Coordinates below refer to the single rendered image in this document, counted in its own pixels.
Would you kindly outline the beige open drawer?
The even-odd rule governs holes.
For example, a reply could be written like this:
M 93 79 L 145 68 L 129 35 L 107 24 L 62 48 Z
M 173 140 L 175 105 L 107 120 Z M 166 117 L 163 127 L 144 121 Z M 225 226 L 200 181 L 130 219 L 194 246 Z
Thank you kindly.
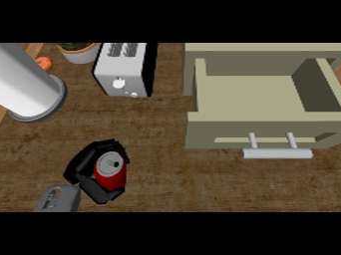
M 197 108 L 201 113 L 237 117 L 341 114 L 341 85 L 326 59 L 306 59 L 290 74 L 229 76 L 207 72 L 207 60 L 194 66 Z

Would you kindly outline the red soda can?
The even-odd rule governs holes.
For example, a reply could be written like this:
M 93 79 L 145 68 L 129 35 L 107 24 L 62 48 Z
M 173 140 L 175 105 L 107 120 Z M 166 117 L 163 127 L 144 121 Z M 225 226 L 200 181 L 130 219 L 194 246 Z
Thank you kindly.
M 127 162 L 116 151 L 107 152 L 95 166 L 98 183 L 108 189 L 117 190 L 127 185 Z

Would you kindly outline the white toaster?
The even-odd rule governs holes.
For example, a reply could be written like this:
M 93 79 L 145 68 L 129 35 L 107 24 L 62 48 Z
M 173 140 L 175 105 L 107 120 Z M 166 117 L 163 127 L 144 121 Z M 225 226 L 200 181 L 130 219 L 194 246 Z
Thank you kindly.
M 148 98 L 154 93 L 157 43 L 104 43 L 93 76 L 111 97 Z

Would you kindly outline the potted plant in grey pot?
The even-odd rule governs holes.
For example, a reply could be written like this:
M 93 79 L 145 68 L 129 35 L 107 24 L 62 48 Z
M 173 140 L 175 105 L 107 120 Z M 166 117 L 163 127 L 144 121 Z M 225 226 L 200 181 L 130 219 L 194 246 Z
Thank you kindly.
M 101 43 L 92 43 L 80 49 L 74 43 L 62 43 L 58 45 L 58 49 L 71 63 L 89 64 L 96 61 L 101 46 Z

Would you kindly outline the white cylinder with grey base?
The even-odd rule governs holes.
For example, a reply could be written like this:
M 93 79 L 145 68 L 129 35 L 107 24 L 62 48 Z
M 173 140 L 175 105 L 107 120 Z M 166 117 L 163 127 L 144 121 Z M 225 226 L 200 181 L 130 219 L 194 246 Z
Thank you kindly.
M 21 123 L 37 123 L 59 110 L 68 96 L 62 79 L 51 75 L 15 43 L 0 43 L 0 106 Z

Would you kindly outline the beige drawer front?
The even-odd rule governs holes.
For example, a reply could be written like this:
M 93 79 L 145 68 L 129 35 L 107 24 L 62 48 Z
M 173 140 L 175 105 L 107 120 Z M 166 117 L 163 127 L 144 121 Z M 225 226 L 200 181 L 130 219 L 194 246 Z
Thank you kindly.
M 290 132 L 299 147 L 328 148 L 341 143 L 341 112 L 244 115 L 190 112 L 185 147 L 250 147 L 252 132 L 260 148 L 289 148 Z

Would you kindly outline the beige cabinet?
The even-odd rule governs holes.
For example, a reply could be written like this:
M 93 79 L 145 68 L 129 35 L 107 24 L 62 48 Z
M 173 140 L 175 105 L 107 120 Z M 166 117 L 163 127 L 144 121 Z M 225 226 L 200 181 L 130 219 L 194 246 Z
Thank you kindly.
M 290 76 L 306 59 L 327 59 L 331 69 L 341 64 L 341 43 L 185 43 L 182 88 L 191 95 L 194 63 L 206 59 L 213 76 Z

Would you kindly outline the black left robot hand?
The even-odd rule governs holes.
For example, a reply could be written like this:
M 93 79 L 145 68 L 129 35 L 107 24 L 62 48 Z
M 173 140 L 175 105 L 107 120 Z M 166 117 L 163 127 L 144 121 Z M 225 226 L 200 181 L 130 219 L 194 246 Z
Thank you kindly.
M 116 151 L 124 158 L 127 165 L 130 158 L 121 143 L 113 138 L 102 141 L 93 141 L 74 156 L 64 177 L 71 184 L 79 185 L 83 191 L 98 204 L 107 204 L 116 200 L 126 192 L 126 188 L 108 190 L 95 177 L 95 166 L 99 157 L 110 151 Z

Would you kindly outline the orange fruit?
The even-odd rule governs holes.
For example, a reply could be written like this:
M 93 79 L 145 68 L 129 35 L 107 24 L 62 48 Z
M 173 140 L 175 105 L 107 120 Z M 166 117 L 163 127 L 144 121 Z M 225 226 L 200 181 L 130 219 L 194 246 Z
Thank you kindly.
M 36 59 L 36 62 L 46 72 L 49 72 L 52 70 L 53 60 L 49 57 L 39 57 Z

